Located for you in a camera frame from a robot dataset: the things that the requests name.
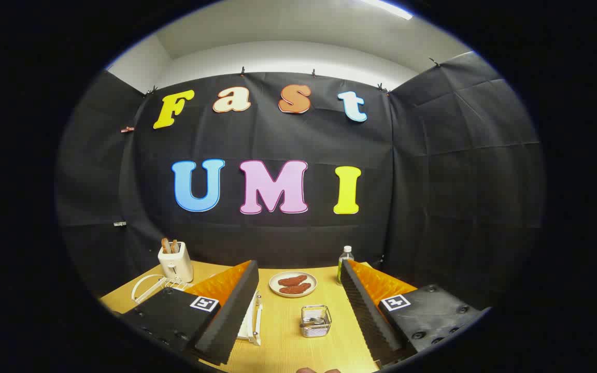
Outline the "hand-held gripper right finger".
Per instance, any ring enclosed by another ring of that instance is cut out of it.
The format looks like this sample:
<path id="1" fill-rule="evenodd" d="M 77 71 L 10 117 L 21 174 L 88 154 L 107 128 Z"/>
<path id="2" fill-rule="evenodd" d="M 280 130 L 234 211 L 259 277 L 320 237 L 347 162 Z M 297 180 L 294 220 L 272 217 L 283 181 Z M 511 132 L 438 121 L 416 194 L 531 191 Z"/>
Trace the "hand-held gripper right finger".
<path id="1" fill-rule="evenodd" d="M 356 261 L 343 260 L 344 291 L 379 368 L 437 350 L 488 314 L 440 285 L 417 288 Z"/>

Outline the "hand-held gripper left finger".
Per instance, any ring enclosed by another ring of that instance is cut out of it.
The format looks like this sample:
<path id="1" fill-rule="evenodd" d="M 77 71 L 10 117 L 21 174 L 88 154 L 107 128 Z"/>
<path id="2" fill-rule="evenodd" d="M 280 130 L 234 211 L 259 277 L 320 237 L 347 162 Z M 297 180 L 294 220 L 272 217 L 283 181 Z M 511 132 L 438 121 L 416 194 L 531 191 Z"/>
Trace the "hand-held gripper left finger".
<path id="1" fill-rule="evenodd" d="M 173 353 L 226 364 L 258 283 L 258 263 L 248 260 L 184 290 L 166 286 L 121 320 Z"/>

